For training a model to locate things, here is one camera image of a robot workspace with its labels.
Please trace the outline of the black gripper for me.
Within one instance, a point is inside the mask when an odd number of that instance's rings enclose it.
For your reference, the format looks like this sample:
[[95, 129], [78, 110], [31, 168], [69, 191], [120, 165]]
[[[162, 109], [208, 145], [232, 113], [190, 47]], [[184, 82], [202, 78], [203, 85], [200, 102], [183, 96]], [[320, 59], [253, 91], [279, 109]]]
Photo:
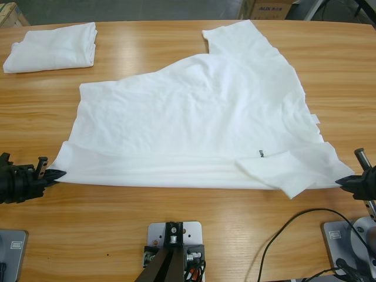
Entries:
[[47, 157], [39, 157], [37, 168], [32, 164], [17, 166], [9, 161], [9, 157], [1, 157], [1, 204], [42, 197], [47, 186], [57, 184], [57, 179], [66, 172], [46, 169], [47, 164]]
[[335, 182], [344, 191], [354, 194], [354, 199], [362, 200], [370, 217], [375, 219], [375, 167], [371, 166], [363, 148], [355, 149], [354, 154], [363, 169], [362, 175], [343, 177]]

